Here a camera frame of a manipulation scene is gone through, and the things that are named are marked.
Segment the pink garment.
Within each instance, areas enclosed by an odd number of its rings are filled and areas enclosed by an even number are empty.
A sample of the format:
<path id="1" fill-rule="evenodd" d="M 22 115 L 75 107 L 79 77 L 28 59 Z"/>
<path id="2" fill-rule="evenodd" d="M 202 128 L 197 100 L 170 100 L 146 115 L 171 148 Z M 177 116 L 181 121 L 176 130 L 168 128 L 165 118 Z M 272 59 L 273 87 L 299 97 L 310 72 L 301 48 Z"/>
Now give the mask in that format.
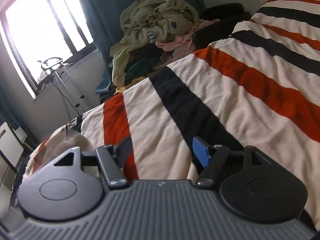
<path id="1" fill-rule="evenodd" d="M 220 19 L 214 19 L 211 21 L 208 20 L 199 20 L 192 28 L 191 30 L 183 35 L 177 36 L 176 38 L 174 38 L 174 40 L 172 42 L 156 42 L 156 46 L 160 49 L 162 49 L 163 51 L 173 51 L 177 48 L 180 48 L 181 46 L 188 44 L 191 39 L 192 39 L 192 35 L 198 31 L 201 30 L 205 27 L 208 27 L 214 23 L 219 22 Z"/>

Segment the white black chair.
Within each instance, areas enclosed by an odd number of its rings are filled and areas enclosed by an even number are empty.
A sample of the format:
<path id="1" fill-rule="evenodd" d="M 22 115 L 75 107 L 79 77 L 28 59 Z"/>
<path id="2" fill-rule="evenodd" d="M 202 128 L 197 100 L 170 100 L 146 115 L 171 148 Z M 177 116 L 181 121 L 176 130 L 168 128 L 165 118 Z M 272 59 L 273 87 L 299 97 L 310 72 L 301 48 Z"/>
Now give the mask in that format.
<path id="1" fill-rule="evenodd" d="M 10 126 L 4 122 L 1 125 L 1 157 L 16 172 L 17 164 L 24 148 Z"/>

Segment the teal curtain right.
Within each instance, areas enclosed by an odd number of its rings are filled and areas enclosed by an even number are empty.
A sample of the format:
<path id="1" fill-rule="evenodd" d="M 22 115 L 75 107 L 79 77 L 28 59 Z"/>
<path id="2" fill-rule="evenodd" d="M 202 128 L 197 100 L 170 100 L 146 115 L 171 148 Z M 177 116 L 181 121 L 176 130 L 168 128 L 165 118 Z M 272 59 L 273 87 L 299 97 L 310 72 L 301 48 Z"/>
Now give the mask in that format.
<path id="1" fill-rule="evenodd" d="M 80 0 L 80 4 L 106 65 L 97 94 L 144 75 L 146 69 L 128 65 L 133 51 L 173 41 L 192 28 L 204 9 L 203 0 Z"/>

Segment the green garment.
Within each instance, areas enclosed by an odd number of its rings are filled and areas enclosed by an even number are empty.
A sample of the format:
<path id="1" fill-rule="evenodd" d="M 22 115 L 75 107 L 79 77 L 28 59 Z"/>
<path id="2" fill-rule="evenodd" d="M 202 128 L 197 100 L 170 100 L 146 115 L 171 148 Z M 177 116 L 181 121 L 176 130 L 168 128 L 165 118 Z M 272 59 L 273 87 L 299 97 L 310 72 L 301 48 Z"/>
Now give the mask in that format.
<path id="1" fill-rule="evenodd" d="M 129 82 L 138 77 L 145 76 L 153 69 L 153 63 L 149 61 L 138 61 L 125 70 L 125 81 Z"/>

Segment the garment steamer stand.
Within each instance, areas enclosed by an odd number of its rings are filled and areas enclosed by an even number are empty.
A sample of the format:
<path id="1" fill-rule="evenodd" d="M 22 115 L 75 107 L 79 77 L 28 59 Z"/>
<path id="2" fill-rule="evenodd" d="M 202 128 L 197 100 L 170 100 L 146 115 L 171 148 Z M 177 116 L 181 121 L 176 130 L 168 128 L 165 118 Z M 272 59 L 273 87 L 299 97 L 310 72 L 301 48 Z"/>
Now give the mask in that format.
<path id="1" fill-rule="evenodd" d="M 71 119 L 71 114 L 67 102 L 78 115 L 93 108 L 91 102 L 68 71 L 74 65 L 73 63 L 65 63 L 60 57 L 50 57 L 43 61 L 38 60 L 38 63 L 41 68 L 37 80 L 40 91 L 42 92 L 49 84 L 52 84 L 62 96 L 69 119 Z"/>

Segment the striped bed blanket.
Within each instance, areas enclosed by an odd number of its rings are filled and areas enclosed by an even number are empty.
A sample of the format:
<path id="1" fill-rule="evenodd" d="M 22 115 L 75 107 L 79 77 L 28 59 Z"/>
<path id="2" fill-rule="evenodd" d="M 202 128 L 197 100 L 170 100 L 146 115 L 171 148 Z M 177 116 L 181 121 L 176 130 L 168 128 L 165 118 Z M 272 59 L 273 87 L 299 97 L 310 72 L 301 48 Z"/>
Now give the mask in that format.
<path id="1" fill-rule="evenodd" d="M 232 34 L 177 60 L 62 128 L 95 148 L 125 137 L 134 179 L 196 180 L 192 140 L 253 145 L 298 177 L 319 227 L 319 0 L 260 0 Z"/>

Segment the white sweatpants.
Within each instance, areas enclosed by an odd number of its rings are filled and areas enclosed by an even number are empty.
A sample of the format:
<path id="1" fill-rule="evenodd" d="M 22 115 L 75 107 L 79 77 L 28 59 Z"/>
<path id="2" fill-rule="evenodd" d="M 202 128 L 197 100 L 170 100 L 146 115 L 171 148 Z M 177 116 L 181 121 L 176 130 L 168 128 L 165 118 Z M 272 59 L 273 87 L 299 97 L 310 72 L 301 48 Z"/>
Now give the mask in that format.
<path id="1" fill-rule="evenodd" d="M 59 131 L 55 131 L 48 139 L 40 143 L 30 155 L 22 181 L 26 181 L 44 165 L 73 147 L 80 147 L 82 151 L 95 149 L 91 141 L 73 129 L 62 128 Z"/>

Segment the window with dark frame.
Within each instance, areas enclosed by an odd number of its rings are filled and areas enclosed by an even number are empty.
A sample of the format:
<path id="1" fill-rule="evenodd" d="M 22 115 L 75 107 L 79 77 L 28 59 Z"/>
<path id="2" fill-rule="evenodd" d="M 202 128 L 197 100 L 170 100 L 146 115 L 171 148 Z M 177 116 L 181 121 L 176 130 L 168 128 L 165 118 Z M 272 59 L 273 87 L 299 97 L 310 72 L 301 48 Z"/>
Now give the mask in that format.
<path id="1" fill-rule="evenodd" d="M 60 57 L 77 63 L 96 49 L 80 0 L 1 0 L 1 27 L 33 98 L 46 81 L 43 61 Z"/>

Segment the yellow towel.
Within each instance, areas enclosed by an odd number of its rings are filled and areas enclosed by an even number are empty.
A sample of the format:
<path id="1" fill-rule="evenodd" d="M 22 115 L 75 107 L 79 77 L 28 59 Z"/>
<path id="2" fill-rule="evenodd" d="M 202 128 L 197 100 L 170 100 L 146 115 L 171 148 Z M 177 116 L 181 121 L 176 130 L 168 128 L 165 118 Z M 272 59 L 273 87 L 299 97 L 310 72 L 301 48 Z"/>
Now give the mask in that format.
<path id="1" fill-rule="evenodd" d="M 125 85 L 125 86 L 118 86 L 116 87 L 116 91 L 115 91 L 115 95 L 116 94 L 120 94 L 122 93 L 123 91 L 131 88 L 132 86 L 136 85 L 137 83 L 139 83 L 140 81 L 146 79 L 146 76 L 141 76 L 141 77 L 138 77 L 136 79 L 134 79 L 133 81 L 131 81 L 128 85 Z"/>

